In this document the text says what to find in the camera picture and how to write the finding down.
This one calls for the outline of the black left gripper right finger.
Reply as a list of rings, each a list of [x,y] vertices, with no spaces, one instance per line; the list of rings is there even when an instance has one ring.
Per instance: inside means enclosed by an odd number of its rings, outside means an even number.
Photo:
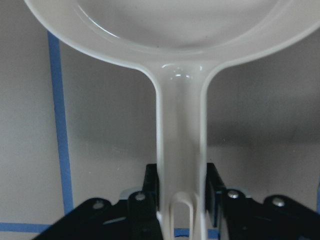
[[[206,166],[205,208],[220,240],[318,240],[320,215],[285,195],[262,203],[227,188],[216,166]]]

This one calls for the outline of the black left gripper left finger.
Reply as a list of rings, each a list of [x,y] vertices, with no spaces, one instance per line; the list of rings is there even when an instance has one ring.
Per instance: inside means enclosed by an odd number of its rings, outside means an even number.
[[[147,164],[142,189],[116,204],[94,197],[62,217],[37,240],[161,240],[157,165]]]

